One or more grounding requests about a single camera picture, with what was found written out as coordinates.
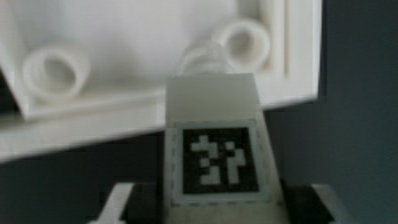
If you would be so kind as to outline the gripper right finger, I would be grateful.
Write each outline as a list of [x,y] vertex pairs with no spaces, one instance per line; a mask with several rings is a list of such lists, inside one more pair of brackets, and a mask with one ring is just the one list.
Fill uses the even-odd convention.
[[333,187],[328,184],[313,184],[312,187],[333,216],[333,221],[329,222],[329,224],[356,224],[356,218],[349,212]]

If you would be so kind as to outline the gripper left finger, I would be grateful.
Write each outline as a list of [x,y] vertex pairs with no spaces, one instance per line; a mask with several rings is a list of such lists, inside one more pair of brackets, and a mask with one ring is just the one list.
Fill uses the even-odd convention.
[[88,224],[127,224],[122,215],[134,187],[134,183],[118,183],[114,185],[98,218]]

